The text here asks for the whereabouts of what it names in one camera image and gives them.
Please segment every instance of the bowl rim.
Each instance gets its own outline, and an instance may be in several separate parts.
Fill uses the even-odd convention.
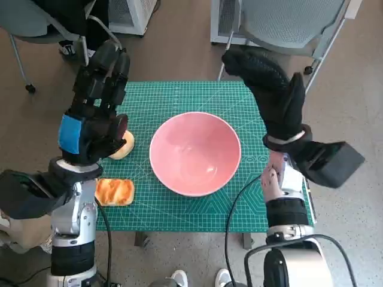
[[[205,192],[203,194],[198,194],[198,195],[190,195],[190,194],[184,194],[183,192],[181,192],[180,190],[177,190],[177,189],[172,189],[172,188],[169,188],[163,181],[163,179],[160,178],[160,176],[157,174],[156,172],[156,169],[153,167],[153,163],[152,163],[152,146],[153,146],[153,141],[155,140],[156,136],[158,135],[158,131],[168,122],[168,121],[171,121],[173,120],[174,118],[177,118],[177,117],[180,117],[182,115],[187,115],[187,114],[204,114],[204,115],[209,115],[210,117],[214,117],[220,121],[222,121],[226,126],[229,127],[230,130],[232,130],[233,134],[235,135],[235,138],[237,140],[237,143],[238,143],[238,147],[239,147],[239,157],[238,157],[238,161],[237,161],[237,164],[235,166],[235,169],[233,170],[233,172],[230,174],[230,176],[228,177],[228,179],[223,182],[216,190],[212,190],[212,191],[209,191],[209,192]],[[220,190],[221,188],[223,188],[232,178],[233,176],[235,175],[235,173],[237,172],[238,170],[238,167],[239,167],[239,164],[241,163],[241,159],[242,159],[242,147],[241,147],[241,141],[239,140],[239,137],[237,135],[237,133],[235,132],[234,128],[227,122],[225,121],[224,119],[216,116],[216,115],[213,115],[213,114],[210,114],[208,112],[183,112],[182,114],[178,114],[178,115],[174,115],[173,117],[171,118],[168,118],[164,123],[161,124],[161,126],[159,126],[159,128],[154,132],[154,135],[153,137],[151,138],[151,141],[150,141],[150,146],[149,146],[149,161],[150,161],[150,166],[151,166],[151,169],[154,173],[154,175],[156,176],[156,178],[169,190],[177,193],[177,194],[180,194],[182,196],[187,196],[187,197],[202,197],[202,196],[208,196],[209,194],[213,194],[215,193],[216,191]]]

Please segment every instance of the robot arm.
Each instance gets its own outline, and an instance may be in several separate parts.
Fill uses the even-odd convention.
[[[26,219],[51,213],[48,286],[90,286],[96,280],[94,198],[96,179],[103,171],[97,162],[125,144],[127,115],[117,115],[115,109],[125,96],[129,65],[126,52],[111,41],[104,43],[78,71],[75,96],[59,129],[62,157],[51,160],[48,172],[6,170],[0,175],[0,209],[8,216]]]
[[[288,154],[270,152],[261,176],[269,229],[267,244],[299,239],[314,233],[309,225],[302,191],[303,175]],[[309,239],[273,248],[264,261],[265,287],[332,287],[332,277],[319,243]]]
[[[313,235],[314,228],[305,208],[303,176],[318,185],[337,188],[364,158],[346,142],[312,140],[310,127],[302,124],[305,87],[301,74],[295,73],[289,80],[281,67],[253,51],[229,50],[222,60],[226,72],[241,77],[253,93],[266,126],[263,143],[270,149],[261,176],[269,224],[267,245],[245,257],[248,287],[252,287],[249,257],[270,248],[264,263],[264,287],[331,287],[331,274],[319,243],[305,237]]]

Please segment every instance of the blue label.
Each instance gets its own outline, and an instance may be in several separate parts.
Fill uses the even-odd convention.
[[[81,134],[81,121],[63,115],[59,129],[59,147],[71,154],[79,154],[78,143]]]

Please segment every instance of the chair wheel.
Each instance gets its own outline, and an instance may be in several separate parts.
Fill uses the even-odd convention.
[[[36,88],[34,87],[34,85],[30,84],[30,85],[26,85],[25,86],[25,89],[28,91],[28,93],[30,94],[34,94],[36,92]]]
[[[312,66],[307,66],[307,67],[305,67],[305,70],[304,70],[303,73],[304,73],[305,75],[311,75],[312,72],[313,72],[313,68],[312,68]]]

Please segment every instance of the cable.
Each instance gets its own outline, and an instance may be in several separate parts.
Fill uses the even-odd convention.
[[[110,225],[109,225],[109,221],[107,218],[107,214],[105,213],[104,209],[102,208],[100,202],[98,201],[98,199],[96,197],[95,197],[95,200],[96,200],[98,207],[100,208],[101,215],[104,219],[105,227],[107,228],[107,233],[108,233],[108,267],[107,267],[106,283],[107,283],[107,287],[110,287],[110,270],[111,270],[111,264],[112,264],[112,234],[110,231]]]
[[[155,5],[154,8],[153,8],[153,13],[152,13],[152,14],[154,14],[155,12],[157,12],[158,9],[160,8],[160,6],[161,6],[161,0],[157,0],[156,5]]]
[[[334,238],[327,236],[327,235],[323,235],[323,234],[311,234],[308,236],[303,236],[299,239],[294,239],[294,240],[289,240],[289,241],[284,241],[284,242],[278,242],[278,243],[273,243],[273,244],[269,244],[269,245],[263,245],[263,246],[259,246],[257,248],[250,250],[249,252],[247,252],[245,255],[245,274],[246,274],[247,286],[253,287],[253,283],[251,282],[250,268],[249,268],[250,256],[252,256],[252,255],[254,255],[260,251],[263,251],[263,250],[283,247],[283,246],[292,245],[292,244],[296,244],[296,243],[302,243],[303,241],[310,239],[310,238],[326,239],[328,241],[331,241],[339,249],[339,251],[343,255],[343,258],[346,262],[347,269],[349,272],[349,277],[351,279],[352,285],[353,285],[353,287],[357,287],[358,285],[357,285],[357,282],[355,280],[354,270],[352,269],[351,262],[347,256],[345,250],[343,249],[342,245],[338,241],[336,241]]]
[[[241,197],[241,195],[244,193],[244,191],[245,191],[251,184],[253,184],[256,180],[258,180],[260,177],[261,177],[261,175],[257,176],[257,177],[254,178],[252,181],[250,181],[248,184],[246,184],[246,185],[243,187],[243,189],[241,189],[241,191],[238,193],[237,197],[234,199],[232,209],[230,210],[229,217],[227,218],[227,222],[226,222],[226,232],[225,232],[225,260],[226,260],[227,270],[229,271],[230,278],[231,278],[231,280],[232,280],[232,285],[233,285],[233,287],[236,287],[236,283],[235,283],[235,279],[234,279],[233,271],[232,271],[232,268],[231,268],[231,266],[230,266],[230,262],[229,262],[229,252],[227,251],[227,240],[228,240],[228,237],[229,237],[229,227],[230,227],[230,222],[232,221],[232,217],[233,217],[234,210],[235,210],[235,207],[236,207],[236,204],[237,204],[238,199]]]
[[[5,282],[5,283],[7,283],[7,284],[9,284],[9,285],[11,285],[11,286],[13,286],[13,287],[19,287],[19,285],[22,285],[22,284],[27,283],[28,281],[32,280],[32,278],[35,277],[38,273],[40,273],[40,272],[42,272],[42,271],[44,271],[44,270],[46,270],[46,269],[49,269],[49,268],[50,268],[50,266],[48,266],[48,267],[44,267],[44,268],[42,268],[42,269],[40,269],[40,270],[37,270],[35,273],[33,273],[32,275],[30,275],[27,279],[25,279],[25,280],[23,280],[23,281],[20,281],[20,282],[17,282],[17,283],[13,282],[13,281],[10,280],[10,279],[3,278],[3,277],[0,277],[0,281],[3,281],[3,282]]]

